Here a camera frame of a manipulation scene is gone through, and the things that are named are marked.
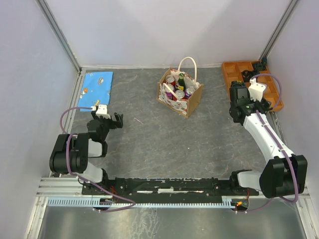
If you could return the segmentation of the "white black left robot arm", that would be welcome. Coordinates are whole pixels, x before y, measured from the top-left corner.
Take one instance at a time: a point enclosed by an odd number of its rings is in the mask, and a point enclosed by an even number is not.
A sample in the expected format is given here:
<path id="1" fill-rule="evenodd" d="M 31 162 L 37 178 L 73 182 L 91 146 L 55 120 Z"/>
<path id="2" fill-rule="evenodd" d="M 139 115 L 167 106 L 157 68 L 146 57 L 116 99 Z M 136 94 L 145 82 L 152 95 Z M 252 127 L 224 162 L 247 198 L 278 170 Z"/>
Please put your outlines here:
<path id="1" fill-rule="evenodd" d="M 86 187 L 93 183 L 99 194 L 110 190 L 110 181 L 103 168 L 94 166 L 89 158 L 105 157 L 108 151 L 106 137 L 111 129 L 123 127 L 123 115 L 114 113 L 111 117 L 97 116 L 87 123 L 87 132 L 76 136 L 64 133 L 57 137 L 49 160 L 53 173 L 70 174 L 81 179 Z"/>

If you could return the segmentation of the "black rolled belt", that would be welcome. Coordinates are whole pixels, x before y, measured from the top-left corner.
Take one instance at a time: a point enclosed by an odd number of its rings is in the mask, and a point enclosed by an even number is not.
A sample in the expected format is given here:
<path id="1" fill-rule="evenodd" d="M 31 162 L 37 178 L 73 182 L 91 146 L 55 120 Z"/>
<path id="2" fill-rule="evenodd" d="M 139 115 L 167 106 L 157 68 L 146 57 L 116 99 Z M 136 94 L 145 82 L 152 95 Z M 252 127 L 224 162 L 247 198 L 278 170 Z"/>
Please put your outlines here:
<path id="1" fill-rule="evenodd" d="M 244 81 L 245 83 L 249 83 L 249 82 L 250 82 L 250 79 L 251 79 L 253 76 L 258 75 L 258 74 L 259 74 L 259 71 L 256 71 L 256 70 L 253 70 L 253 71 L 244 70 L 243 72 L 241 72 L 243 81 Z"/>

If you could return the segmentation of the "red Coke can back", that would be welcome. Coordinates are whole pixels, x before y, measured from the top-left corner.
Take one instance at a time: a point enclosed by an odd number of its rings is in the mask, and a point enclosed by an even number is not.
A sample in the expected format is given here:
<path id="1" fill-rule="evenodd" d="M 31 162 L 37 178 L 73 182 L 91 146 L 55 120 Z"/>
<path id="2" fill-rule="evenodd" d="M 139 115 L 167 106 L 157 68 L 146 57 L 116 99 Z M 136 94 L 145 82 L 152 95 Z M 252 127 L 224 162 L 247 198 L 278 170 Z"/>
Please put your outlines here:
<path id="1" fill-rule="evenodd" d="M 171 84 L 171 85 L 175 85 L 175 77 L 171 74 L 167 75 L 164 79 L 166 84 Z"/>

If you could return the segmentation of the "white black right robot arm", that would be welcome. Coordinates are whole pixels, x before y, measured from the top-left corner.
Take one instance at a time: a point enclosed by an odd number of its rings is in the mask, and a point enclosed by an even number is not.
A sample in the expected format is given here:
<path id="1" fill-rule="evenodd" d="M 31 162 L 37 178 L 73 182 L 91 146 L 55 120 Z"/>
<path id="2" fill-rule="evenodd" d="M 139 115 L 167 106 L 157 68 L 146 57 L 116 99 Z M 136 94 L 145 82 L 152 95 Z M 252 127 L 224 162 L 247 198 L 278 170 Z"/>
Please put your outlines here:
<path id="1" fill-rule="evenodd" d="M 275 133 L 266 114 L 271 103 L 263 97 L 267 86 L 250 81 L 247 87 L 242 81 L 230 85 L 230 116 L 253 137 L 267 164 L 262 172 L 238 171 L 237 178 L 229 181 L 229 190 L 240 195 L 247 188 L 261 191 L 266 198 L 285 199 L 293 195 L 296 202 L 304 191 L 308 162 L 303 155 L 296 155 Z"/>

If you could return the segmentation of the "blue patterned cloth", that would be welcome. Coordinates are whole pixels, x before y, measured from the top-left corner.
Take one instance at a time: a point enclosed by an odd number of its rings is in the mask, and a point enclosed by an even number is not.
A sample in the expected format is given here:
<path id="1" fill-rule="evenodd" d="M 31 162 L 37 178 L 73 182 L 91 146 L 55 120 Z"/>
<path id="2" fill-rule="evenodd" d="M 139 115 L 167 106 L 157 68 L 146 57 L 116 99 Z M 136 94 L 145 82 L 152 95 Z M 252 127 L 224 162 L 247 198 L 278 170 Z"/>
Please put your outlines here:
<path id="1" fill-rule="evenodd" d="M 95 105 L 108 105 L 113 80 L 113 72 L 86 73 L 78 107 L 90 108 Z"/>

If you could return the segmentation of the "red coke can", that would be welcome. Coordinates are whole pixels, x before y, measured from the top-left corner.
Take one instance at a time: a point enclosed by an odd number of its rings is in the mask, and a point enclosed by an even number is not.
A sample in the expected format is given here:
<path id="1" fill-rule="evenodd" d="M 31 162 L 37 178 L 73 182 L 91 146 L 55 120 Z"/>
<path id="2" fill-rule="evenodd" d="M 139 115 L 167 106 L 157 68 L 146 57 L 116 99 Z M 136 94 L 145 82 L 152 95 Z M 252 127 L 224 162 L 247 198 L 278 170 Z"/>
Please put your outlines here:
<path id="1" fill-rule="evenodd" d="M 171 84 L 171 85 L 175 85 L 175 77 L 171 74 L 167 75 L 164 79 L 166 84 Z"/>
<path id="2" fill-rule="evenodd" d="M 176 100 L 183 100 L 185 99 L 185 93 L 182 90 L 176 90 L 175 91 L 175 96 L 173 97 L 173 99 Z"/>

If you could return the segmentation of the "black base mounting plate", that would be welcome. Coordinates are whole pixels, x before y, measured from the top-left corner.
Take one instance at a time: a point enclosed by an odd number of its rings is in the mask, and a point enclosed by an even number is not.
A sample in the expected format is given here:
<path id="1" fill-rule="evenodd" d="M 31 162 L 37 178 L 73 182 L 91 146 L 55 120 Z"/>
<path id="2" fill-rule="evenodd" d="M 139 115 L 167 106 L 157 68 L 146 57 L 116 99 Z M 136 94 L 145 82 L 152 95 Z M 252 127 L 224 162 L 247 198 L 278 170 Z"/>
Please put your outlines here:
<path id="1" fill-rule="evenodd" d="M 108 179 L 107 191 L 137 204 L 221 203 L 223 196 L 258 196 L 255 189 L 240 187 L 233 179 Z M 107 195 L 99 185 L 82 184 L 83 195 Z"/>

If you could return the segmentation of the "green glass Perrier bottle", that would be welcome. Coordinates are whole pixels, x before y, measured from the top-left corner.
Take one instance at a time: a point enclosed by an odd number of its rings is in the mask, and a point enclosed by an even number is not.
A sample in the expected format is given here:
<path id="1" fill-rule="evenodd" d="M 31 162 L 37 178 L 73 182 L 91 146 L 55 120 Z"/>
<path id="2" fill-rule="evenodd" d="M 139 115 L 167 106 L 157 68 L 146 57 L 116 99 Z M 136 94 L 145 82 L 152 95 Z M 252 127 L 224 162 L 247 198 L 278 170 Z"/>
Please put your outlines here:
<path id="1" fill-rule="evenodd" d="M 186 88 L 186 84 L 184 81 L 185 74 L 179 73 L 178 80 L 176 81 L 175 88 L 181 91 L 184 91 Z"/>

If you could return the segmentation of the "red Coke can front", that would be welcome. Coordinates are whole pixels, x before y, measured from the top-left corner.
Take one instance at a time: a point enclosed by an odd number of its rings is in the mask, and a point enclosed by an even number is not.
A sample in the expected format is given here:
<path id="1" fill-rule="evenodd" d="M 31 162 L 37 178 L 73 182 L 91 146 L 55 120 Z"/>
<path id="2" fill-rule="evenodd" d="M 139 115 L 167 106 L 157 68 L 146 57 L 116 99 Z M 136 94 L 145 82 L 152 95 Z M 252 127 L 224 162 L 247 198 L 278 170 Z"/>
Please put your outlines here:
<path id="1" fill-rule="evenodd" d="M 173 99 L 176 100 L 183 100 L 185 99 L 185 93 L 182 90 L 176 90 L 175 91 L 175 96 L 173 97 Z"/>

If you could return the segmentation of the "burlap canvas tote bag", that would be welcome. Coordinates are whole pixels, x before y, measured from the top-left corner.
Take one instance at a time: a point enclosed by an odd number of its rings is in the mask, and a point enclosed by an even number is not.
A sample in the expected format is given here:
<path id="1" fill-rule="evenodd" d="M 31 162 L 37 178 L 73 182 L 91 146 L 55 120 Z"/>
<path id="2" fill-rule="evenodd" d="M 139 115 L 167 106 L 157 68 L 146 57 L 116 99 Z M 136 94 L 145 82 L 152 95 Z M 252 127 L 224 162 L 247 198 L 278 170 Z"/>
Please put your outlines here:
<path id="1" fill-rule="evenodd" d="M 194 65 L 194 76 L 181 70 L 189 59 Z M 199 105 L 203 84 L 197 81 L 197 64 L 192 57 L 183 58 L 177 69 L 168 69 L 157 84 L 156 99 L 173 111 L 188 118 Z"/>

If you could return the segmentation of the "aluminium frame rail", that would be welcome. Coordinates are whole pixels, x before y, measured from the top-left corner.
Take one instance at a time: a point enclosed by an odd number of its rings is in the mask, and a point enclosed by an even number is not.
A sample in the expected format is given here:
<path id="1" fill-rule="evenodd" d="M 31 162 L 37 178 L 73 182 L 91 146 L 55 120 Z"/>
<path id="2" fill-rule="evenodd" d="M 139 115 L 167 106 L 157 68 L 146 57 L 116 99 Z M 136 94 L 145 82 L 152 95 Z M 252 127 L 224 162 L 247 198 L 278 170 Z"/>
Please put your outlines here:
<path id="1" fill-rule="evenodd" d="M 76 178 L 70 177 L 47 177 L 41 178 L 36 193 L 37 197 L 93 197 L 107 198 L 107 195 L 82 195 L 82 185 Z"/>

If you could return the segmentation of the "dark rolled tie corner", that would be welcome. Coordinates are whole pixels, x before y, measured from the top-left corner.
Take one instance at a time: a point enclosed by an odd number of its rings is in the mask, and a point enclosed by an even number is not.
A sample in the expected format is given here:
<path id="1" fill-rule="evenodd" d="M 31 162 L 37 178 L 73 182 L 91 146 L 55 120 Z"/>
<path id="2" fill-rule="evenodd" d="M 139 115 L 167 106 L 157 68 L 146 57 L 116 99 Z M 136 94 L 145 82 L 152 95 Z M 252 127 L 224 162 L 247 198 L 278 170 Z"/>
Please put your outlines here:
<path id="1" fill-rule="evenodd" d="M 267 63 L 268 63 L 267 57 L 263 57 L 263 58 L 261 58 L 260 61 L 253 62 L 252 66 L 253 66 L 254 71 L 258 71 L 258 72 L 266 71 Z"/>

